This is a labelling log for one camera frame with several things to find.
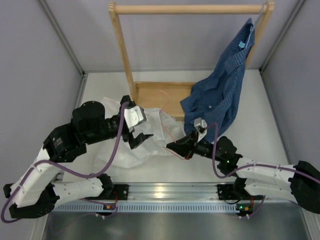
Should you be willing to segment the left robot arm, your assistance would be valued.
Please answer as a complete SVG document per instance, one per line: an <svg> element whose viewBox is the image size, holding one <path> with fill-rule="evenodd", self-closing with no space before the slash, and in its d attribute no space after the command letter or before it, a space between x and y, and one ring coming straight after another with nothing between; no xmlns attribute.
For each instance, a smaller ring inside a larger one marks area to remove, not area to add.
<svg viewBox="0 0 320 240"><path fill-rule="evenodd" d="M71 121L56 127L26 173L3 188L10 222L37 219L55 207L76 200L107 200L115 194L114 184L103 168L97 173L78 173L69 165L87 152L88 145L115 139L110 156L116 156L120 141L136 149L149 134L134 136L134 128L146 121L142 107L125 95L117 114L107 118L98 101L87 101L72 112Z"/></svg>

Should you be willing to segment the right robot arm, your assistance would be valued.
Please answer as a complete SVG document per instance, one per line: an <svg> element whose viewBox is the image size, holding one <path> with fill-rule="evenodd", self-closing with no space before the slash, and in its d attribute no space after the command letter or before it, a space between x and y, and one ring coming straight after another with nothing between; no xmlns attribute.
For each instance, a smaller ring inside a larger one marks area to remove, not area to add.
<svg viewBox="0 0 320 240"><path fill-rule="evenodd" d="M245 197L266 196L293 202L303 209L320 212L320 172L312 164L273 165L249 159L237 153L226 136L210 143L198 139L198 132L168 143L169 150L186 160L199 155L218 162L216 169L225 177L235 177L233 194Z"/></svg>

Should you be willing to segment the white shirt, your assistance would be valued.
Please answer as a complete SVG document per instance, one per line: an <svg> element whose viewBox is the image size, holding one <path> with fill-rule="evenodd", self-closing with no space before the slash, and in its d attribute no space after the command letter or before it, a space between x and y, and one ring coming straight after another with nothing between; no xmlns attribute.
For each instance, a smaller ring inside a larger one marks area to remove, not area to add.
<svg viewBox="0 0 320 240"><path fill-rule="evenodd" d="M119 101L106 97L102 99L101 103L105 107L105 116L107 118L114 115L120 107ZM168 128L176 141L185 136L181 124L165 112L160 112L160 108L145 108L144 112L146 121L137 127L134 127L135 132L133 135L135 138L140 133L153 134L153 136L145 140L135 149L131 149L129 144L121 139L114 160L107 170L111 175L116 175L116 171L120 169L132 169L140 166L150 160L153 156L173 156L169 151L164 149L168 143L173 141L164 130L161 123ZM97 150L92 163L92 170L94 173L102 170L108 163L112 151L114 150L115 142L116 138L105 140L98 144L99 149Z"/></svg>

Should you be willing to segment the pink wire hanger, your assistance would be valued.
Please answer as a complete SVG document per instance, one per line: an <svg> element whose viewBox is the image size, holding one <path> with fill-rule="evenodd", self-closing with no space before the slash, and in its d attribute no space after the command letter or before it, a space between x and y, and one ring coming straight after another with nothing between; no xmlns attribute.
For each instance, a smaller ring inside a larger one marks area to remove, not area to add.
<svg viewBox="0 0 320 240"><path fill-rule="evenodd" d="M165 102L165 104L160 108L159 112L163 113L165 108L167 107L167 105L170 103L170 97L169 95L163 91L163 90L157 90L156 93L162 93L167 97L167 100ZM169 137L171 138L171 140L176 143L176 139L173 137L172 133L168 130L168 128L161 122L161 126L164 128L164 130L166 131L166 133L169 135ZM176 152L170 150L167 147L164 147L165 150L167 150L168 152L170 152L172 155L174 155L175 157L177 157L178 159L185 161L186 159L181 157L180 155L178 155Z"/></svg>

